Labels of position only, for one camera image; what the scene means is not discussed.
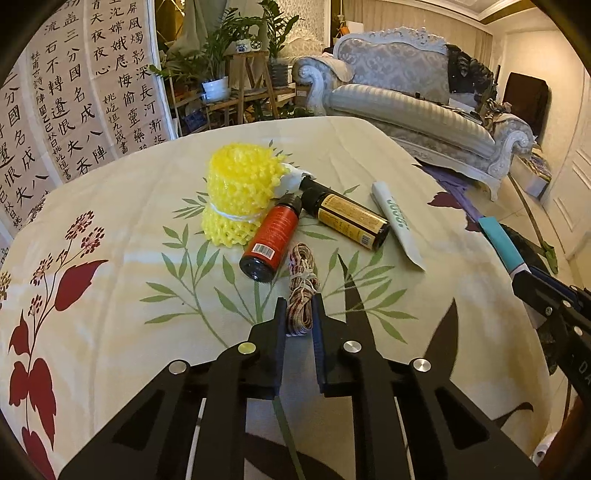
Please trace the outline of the tall green plant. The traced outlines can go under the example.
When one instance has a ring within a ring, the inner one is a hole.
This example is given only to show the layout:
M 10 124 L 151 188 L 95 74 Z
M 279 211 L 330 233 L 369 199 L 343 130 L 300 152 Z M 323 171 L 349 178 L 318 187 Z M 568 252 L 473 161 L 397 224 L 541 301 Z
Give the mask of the tall green plant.
M 259 1 L 263 8 L 263 21 L 266 25 L 266 38 L 269 41 L 269 68 L 274 88 L 287 87 L 287 64 L 280 63 L 280 52 L 286 46 L 287 36 L 300 16 L 287 17 L 274 0 Z

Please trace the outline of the black lined trash bin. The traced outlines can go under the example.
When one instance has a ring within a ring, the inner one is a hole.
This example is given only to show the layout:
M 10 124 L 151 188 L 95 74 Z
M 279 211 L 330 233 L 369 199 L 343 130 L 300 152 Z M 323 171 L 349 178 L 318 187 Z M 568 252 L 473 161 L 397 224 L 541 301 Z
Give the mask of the black lined trash bin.
M 501 227 L 504 229 L 505 233 L 513 242 L 521 257 L 529 267 L 535 267 L 546 274 L 550 273 L 546 264 L 542 260 L 542 257 L 540 256 L 540 247 L 536 246 L 534 243 L 523 237 L 511 227 L 504 224 L 502 224 Z

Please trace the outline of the calligraphy screen panel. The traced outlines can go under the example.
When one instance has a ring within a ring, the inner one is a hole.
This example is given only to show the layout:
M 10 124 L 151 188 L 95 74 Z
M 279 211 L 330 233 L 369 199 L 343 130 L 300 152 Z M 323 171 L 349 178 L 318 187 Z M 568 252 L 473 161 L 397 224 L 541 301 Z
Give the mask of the calligraphy screen panel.
M 60 1 L 1 86 L 1 235 L 58 186 L 175 139 L 152 1 Z

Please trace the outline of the black jacket on sofa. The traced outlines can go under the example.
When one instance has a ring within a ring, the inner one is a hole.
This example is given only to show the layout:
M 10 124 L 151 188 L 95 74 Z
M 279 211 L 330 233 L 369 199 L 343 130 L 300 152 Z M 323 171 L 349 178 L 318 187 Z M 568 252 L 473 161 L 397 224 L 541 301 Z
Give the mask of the black jacket on sofa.
M 458 46 L 446 45 L 448 50 L 448 83 L 451 93 L 483 94 L 495 89 L 493 72 Z

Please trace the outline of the small crumpled paper ball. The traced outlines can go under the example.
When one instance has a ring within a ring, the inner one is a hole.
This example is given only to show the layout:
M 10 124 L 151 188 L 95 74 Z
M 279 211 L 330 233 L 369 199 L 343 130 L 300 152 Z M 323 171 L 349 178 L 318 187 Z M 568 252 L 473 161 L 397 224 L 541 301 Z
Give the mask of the small crumpled paper ball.
M 312 175 L 311 172 L 294 167 L 294 165 L 291 165 L 290 163 L 283 163 L 283 167 L 286 168 L 287 171 L 280 177 L 280 185 L 276 186 L 276 189 L 274 189 L 274 197 L 276 198 L 300 190 L 301 181 L 304 180 L 305 177 L 311 177 L 311 179 L 315 180 L 315 176 Z

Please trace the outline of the red label black bottle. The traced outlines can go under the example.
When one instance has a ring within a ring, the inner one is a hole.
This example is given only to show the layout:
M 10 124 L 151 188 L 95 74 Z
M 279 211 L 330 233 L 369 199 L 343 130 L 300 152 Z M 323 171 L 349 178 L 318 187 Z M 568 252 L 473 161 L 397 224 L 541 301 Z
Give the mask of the red label black bottle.
M 297 230 L 302 207 L 300 196 L 287 193 L 270 209 L 239 261 L 246 276 L 256 282 L 273 280 Z

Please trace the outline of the dark brown covered cabinet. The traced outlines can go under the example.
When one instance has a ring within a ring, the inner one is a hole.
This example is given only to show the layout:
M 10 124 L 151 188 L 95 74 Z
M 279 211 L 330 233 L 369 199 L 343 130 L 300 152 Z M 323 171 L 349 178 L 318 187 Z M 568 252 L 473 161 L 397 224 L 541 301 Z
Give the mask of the dark brown covered cabinet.
M 542 133 L 550 98 L 545 80 L 511 72 L 503 100 L 511 104 L 512 113 L 525 121 L 535 136 Z

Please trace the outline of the white potted plant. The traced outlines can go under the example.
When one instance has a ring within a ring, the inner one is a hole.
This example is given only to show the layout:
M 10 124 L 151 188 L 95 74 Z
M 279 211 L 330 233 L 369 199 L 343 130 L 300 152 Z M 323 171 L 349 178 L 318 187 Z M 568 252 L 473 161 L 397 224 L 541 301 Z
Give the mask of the white potted plant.
M 200 47 L 176 51 L 169 48 L 160 66 L 149 65 L 148 71 L 162 79 L 187 86 L 200 85 L 206 102 L 228 99 L 226 51 L 238 40 L 252 40 L 252 28 L 259 28 L 262 21 L 260 17 L 242 16 L 238 8 L 225 9 L 221 14 L 221 22 L 207 34 Z

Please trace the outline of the green mop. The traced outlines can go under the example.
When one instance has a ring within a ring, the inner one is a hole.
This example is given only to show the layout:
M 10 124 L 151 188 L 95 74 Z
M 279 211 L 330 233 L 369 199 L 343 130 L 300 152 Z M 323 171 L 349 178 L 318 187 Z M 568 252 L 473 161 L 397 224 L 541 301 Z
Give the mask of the green mop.
M 534 229 L 535 235 L 537 237 L 537 243 L 532 246 L 532 248 L 538 253 L 539 256 L 543 256 L 550 267 L 550 270 L 554 275 L 559 273 L 559 265 L 557 254 L 555 248 L 550 245 L 543 237 L 542 231 L 539 228 L 537 220 L 534 216 L 533 211 L 531 210 L 524 194 L 522 193 L 517 181 L 513 178 L 511 174 L 508 174 L 508 179 L 511 182 L 512 186 L 514 187 L 520 201 L 523 204 L 523 207 L 527 213 L 527 216 L 530 220 L 532 228 Z

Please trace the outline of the wooden plant stand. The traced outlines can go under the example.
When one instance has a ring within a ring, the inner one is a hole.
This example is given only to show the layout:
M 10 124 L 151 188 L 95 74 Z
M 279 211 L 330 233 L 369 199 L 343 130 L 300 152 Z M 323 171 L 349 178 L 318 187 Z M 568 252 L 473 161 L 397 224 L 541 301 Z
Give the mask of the wooden plant stand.
M 279 119 L 283 106 L 294 102 L 296 87 L 274 88 L 266 51 L 225 55 L 228 99 L 206 102 L 200 85 L 187 86 L 167 80 L 169 108 L 181 135 L 266 118 Z

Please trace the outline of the ornate white grey sofa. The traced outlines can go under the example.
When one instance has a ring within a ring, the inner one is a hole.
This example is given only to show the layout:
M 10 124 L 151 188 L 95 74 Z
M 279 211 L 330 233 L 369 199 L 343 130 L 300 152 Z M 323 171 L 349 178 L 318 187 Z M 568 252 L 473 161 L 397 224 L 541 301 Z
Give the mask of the ornate white grey sofa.
M 531 127 L 473 88 L 466 113 L 453 106 L 457 95 L 449 67 L 457 49 L 424 29 L 398 27 L 352 33 L 332 54 L 294 62 L 297 85 L 307 86 L 305 107 L 315 115 L 367 120 L 413 157 L 485 184 L 497 195 L 516 156 L 530 157 Z

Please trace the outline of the gold label black bottle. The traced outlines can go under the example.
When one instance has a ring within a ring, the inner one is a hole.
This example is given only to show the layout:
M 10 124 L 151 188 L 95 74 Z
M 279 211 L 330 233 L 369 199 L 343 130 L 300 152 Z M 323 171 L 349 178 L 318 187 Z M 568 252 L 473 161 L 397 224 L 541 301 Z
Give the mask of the gold label black bottle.
M 304 211 L 319 222 L 369 250 L 382 247 L 390 229 L 383 216 L 308 175 L 301 179 L 300 190 Z

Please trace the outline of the red white twine bundle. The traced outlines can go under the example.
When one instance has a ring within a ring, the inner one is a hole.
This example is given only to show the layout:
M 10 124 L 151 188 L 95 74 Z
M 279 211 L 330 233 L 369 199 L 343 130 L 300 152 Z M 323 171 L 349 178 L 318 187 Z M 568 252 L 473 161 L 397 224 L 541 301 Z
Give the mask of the red white twine bundle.
M 287 336 L 300 337 L 311 332 L 311 298 L 318 293 L 320 281 L 311 248 L 297 243 L 288 256 L 290 296 L 287 299 Z

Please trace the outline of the beige window curtain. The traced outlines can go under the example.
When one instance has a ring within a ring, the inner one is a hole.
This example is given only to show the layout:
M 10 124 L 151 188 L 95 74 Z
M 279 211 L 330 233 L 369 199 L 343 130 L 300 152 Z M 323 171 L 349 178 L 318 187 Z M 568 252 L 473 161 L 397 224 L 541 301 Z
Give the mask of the beige window curtain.
M 474 22 L 451 14 L 393 1 L 345 1 L 346 21 L 363 24 L 363 31 L 392 30 L 409 27 L 441 36 L 470 56 L 489 64 L 493 51 L 493 35 Z

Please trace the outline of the storage box of items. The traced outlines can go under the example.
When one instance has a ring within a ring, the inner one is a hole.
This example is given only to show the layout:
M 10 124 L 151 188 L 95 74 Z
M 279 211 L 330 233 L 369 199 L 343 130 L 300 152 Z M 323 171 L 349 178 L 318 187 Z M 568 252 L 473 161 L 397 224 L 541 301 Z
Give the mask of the storage box of items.
M 522 190 L 536 199 L 542 197 L 552 181 L 550 164 L 537 146 L 529 155 L 514 155 L 510 174 Z

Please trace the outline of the purple floor cloth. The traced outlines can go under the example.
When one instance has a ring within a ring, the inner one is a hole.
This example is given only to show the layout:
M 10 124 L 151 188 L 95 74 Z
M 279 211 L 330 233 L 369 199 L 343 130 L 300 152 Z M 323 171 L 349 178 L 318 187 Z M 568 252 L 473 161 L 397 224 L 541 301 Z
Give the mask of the purple floor cloth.
M 467 230 L 477 231 L 479 220 L 483 217 L 480 211 L 468 198 L 467 180 L 451 170 L 420 162 L 417 167 L 430 175 L 442 188 L 429 202 L 430 206 L 462 210 L 466 215 Z

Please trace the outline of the yellow foam net bundle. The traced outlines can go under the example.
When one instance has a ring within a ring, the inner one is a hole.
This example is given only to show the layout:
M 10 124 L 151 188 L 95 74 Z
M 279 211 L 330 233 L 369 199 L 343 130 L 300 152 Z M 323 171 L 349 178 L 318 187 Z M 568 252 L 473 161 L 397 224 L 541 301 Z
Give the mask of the yellow foam net bundle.
M 207 240 L 224 247 L 252 240 L 287 174 L 284 159 L 273 148 L 249 143 L 230 143 L 212 154 L 201 218 Z

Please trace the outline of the floral cream tablecloth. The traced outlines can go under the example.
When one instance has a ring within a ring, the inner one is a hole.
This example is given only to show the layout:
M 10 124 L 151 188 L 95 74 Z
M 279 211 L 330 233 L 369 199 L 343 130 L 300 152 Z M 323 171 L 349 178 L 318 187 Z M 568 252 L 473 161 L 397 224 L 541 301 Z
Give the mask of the floral cream tablecloth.
M 394 235 L 378 251 L 301 217 L 325 310 L 346 316 L 345 281 L 360 290 L 377 348 L 406 363 L 456 313 L 453 382 L 523 451 L 550 416 L 549 375 L 525 308 L 495 250 L 444 188 L 370 123 L 263 122 L 191 135 L 102 166 L 52 192 L 1 269 L 1 411 L 44 479 L 175 359 L 215 359 L 273 317 L 290 294 L 242 273 L 242 248 L 204 236 L 211 156 L 253 144 L 365 206 L 384 182 L 423 257 Z

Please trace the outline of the white green tube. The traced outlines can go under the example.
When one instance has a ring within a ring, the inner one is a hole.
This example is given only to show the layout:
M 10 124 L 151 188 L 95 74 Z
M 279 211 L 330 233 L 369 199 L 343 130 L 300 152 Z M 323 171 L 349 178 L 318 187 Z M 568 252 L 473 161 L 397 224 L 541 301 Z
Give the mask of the white green tube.
M 425 271 L 423 257 L 408 225 L 401 207 L 394 199 L 388 185 L 384 181 L 376 181 L 372 185 L 374 201 L 388 220 L 391 230 L 397 237 L 407 258 L 418 268 Z

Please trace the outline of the white panel door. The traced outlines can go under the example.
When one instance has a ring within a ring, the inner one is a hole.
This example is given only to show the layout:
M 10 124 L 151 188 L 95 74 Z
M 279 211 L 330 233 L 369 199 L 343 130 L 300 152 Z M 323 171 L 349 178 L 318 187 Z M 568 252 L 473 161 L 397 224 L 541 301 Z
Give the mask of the white panel door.
M 567 258 L 590 237 L 590 77 L 586 76 L 576 130 L 543 206 Z

